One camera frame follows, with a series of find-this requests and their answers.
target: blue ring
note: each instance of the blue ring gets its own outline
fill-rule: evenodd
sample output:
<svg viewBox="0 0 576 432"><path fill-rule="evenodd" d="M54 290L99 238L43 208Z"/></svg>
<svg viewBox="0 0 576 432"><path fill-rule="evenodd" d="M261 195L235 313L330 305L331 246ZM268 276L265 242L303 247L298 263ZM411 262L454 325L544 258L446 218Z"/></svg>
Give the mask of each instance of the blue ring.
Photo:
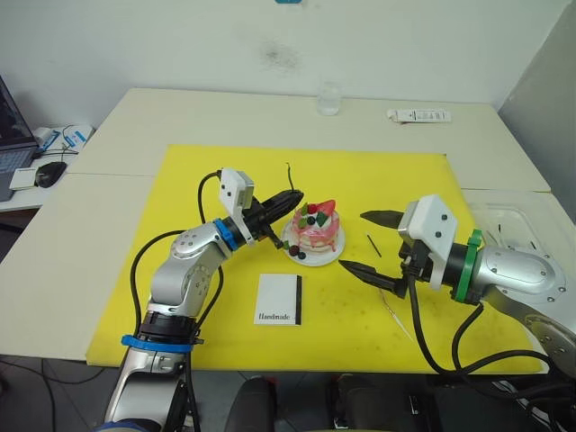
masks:
<svg viewBox="0 0 576 432"><path fill-rule="evenodd" d="M146 340L136 339L132 335L122 336L121 343L126 347L145 349L147 351L161 351L163 353L185 354L192 351L192 345L160 344L158 342L148 342Z"/></svg>
<svg viewBox="0 0 576 432"><path fill-rule="evenodd" d="M234 239L234 234L232 234L232 231L230 231L226 227L226 225L224 225L224 222L222 222L220 219L215 219L214 225L216 225L216 229L218 230L218 232L220 233L226 244L229 246L229 248L232 250L237 250L238 243L236 243L236 240Z"/></svg>

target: green ring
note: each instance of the green ring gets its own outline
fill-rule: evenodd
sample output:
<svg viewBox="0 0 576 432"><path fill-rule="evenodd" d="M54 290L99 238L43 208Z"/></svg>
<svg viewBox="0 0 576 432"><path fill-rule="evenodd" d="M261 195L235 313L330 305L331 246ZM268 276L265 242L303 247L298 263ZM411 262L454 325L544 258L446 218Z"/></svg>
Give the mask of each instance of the green ring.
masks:
<svg viewBox="0 0 576 432"><path fill-rule="evenodd" d="M472 270L474 269L474 262L478 253L478 246L482 243L482 231L475 229L472 231L472 236L468 238L468 249L466 250L466 258L464 259L464 266L460 274L460 282L456 288L456 295L454 300L462 302L466 300L466 294L470 286L470 278L472 277Z"/></svg>

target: yellow cutting board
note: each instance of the yellow cutting board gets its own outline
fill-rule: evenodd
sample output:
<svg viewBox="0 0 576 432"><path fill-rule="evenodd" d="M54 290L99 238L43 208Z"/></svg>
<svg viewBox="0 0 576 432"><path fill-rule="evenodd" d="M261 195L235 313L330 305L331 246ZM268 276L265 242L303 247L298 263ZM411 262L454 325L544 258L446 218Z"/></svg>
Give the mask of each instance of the yellow cutting board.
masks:
<svg viewBox="0 0 576 432"><path fill-rule="evenodd" d="M361 212L404 211L410 201L439 194L459 220L456 241L465 243L474 228L473 217L442 155L169 146L131 251L86 354L90 365L118 365L122 361L126 348L120 338L132 332L134 323L129 285L131 261L142 245L157 234L200 224L196 190L201 178L221 167L245 171L256 184L255 195L263 201L289 188L286 162L292 167L294 187L305 193L302 203L337 201L346 233L341 258L375 266L380 273L401 275L401 239L394 229L361 219ZM204 188L208 220L226 216L218 200L218 187L218 181L211 179ZM290 218L291 215L286 216L273 226L278 235ZM376 255L366 232L382 252L382 258ZM172 240L157 243L140 262L138 290L143 314L151 276L167 258ZM410 300L385 294L408 330L408 337L385 308L382 292L356 279L338 262L323 267L299 265L265 239L254 247L242 247L223 269L223 292L202 327L205 344L194 348L194 368L431 372L414 337ZM301 326L254 325L258 278L262 273L302 276ZM217 282L215 275L205 304ZM452 336L473 307L452 301L447 288L436 292L425 283L418 285L418 298L430 350L441 365L450 368ZM463 364L468 364L481 356L513 348L531 348L525 331L513 319L487 306L465 334L461 358ZM482 372L539 370L536 360L513 358L487 366Z"/></svg>

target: clear glass cup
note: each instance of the clear glass cup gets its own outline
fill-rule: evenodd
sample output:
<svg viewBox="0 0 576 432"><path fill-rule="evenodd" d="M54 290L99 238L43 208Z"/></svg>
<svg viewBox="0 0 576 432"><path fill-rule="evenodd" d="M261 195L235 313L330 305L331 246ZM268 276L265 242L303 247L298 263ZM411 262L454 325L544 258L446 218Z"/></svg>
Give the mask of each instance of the clear glass cup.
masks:
<svg viewBox="0 0 576 432"><path fill-rule="evenodd" d="M337 83L326 81L320 86L316 109L322 115L336 115L340 111L341 100L340 86Z"/></svg>

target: white card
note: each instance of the white card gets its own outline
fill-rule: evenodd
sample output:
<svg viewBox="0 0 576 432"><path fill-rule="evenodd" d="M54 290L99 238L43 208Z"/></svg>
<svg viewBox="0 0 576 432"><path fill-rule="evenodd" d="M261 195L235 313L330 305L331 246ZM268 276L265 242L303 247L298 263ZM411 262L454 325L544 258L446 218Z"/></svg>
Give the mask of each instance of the white card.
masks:
<svg viewBox="0 0 576 432"><path fill-rule="evenodd" d="M261 274L254 323L270 326L302 324L302 277Z"/></svg>
<svg viewBox="0 0 576 432"><path fill-rule="evenodd" d="M36 170L38 168L18 168L14 171L12 181L10 182L10 189L13 191L21 191L35 186Z"/></svg>

